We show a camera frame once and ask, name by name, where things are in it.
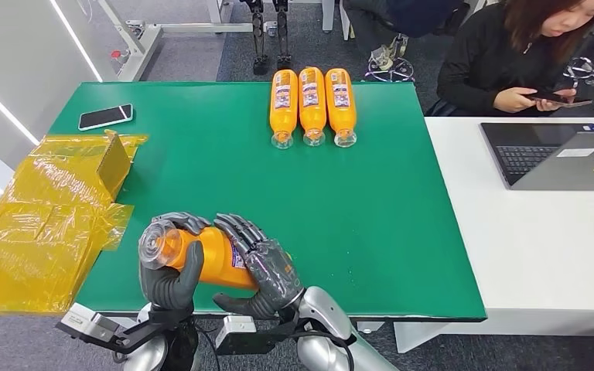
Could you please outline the person's left hand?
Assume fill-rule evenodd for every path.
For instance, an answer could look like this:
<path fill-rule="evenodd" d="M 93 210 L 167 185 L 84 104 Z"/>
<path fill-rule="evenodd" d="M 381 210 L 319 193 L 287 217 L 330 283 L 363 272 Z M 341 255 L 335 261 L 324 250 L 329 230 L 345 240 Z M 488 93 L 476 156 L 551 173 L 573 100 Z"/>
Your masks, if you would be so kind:
<path fill-rule="evenodd" d="M 572 103 L 577 94 L 575 88 L 557 90 L 553 93 L 536 93 L 536 107 L 539 111 L 556 111 Z"/>

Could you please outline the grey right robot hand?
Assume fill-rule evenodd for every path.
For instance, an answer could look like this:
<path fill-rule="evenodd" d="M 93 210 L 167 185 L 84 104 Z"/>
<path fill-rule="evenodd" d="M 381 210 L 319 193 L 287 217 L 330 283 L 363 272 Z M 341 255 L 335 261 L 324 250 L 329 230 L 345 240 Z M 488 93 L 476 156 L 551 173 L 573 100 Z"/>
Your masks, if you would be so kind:
<path fill-rule="evenodd" d="M 237 315 L 270 319 L 300 297 L 305 287 L 291 257 L 276 239 L 268 237 L 256 224 L 237 214 L 218 213 L 213 223 L 225 233 L 258 286 L 249 298 L 215 294 L 213 302 L 218 307 Z"/>

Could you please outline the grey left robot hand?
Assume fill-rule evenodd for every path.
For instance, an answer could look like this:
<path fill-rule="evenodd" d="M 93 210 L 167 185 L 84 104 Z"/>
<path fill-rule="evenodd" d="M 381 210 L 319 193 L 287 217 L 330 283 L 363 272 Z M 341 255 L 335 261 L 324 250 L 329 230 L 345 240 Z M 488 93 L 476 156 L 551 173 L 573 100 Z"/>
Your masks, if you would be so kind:
<path fill-rule="evenodd" d="M 145 246 L 167 226 L 177 227 L 197 236 L 211 225 L 212 223 L 202 216 L 194 216 L 188 212 L 164 213 L 151 219 L 138 239 L 138 245 Z M 190 244 L 181 271 L 172 267 L 149 269 L 139 264 L 138 276 L 142 293 L 149 302 L 160 308 L 193 310 L 193 294 L 199 283 L 203 264 L 203 245 L 198 240 Z"/>

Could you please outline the person's right hand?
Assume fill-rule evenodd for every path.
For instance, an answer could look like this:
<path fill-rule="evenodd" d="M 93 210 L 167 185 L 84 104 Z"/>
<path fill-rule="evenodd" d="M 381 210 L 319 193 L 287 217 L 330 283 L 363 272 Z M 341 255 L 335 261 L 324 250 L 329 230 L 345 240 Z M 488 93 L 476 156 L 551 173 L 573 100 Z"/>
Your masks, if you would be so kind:
<path fill-rule="evenodd" d="M 493 108 L 509 114 L 526 110 L 535 105 L 535 102 L 528 98 L 529 95 L 538 91 L 525 87 L 512 87 L 500 91 L 493 100 Z"/>

